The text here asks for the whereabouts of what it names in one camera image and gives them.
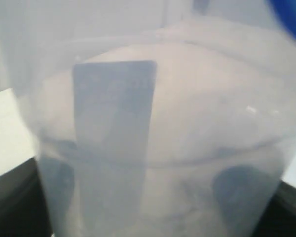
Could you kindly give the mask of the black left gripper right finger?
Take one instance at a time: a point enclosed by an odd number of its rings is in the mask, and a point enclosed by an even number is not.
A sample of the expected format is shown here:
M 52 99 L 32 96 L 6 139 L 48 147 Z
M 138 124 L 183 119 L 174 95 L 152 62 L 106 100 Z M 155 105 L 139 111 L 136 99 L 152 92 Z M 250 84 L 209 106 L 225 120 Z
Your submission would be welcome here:
M 281 182 L 252 236 L 296 237 L 296 188 Z

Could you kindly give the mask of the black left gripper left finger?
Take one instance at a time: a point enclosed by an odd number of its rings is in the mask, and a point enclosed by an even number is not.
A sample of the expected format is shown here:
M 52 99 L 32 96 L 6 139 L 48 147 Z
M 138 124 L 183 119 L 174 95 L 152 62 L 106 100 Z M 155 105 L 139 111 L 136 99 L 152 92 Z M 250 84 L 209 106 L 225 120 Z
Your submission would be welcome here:
M 34 158 L 0 175 L 0 237 L 50 237 L 52 233 Z

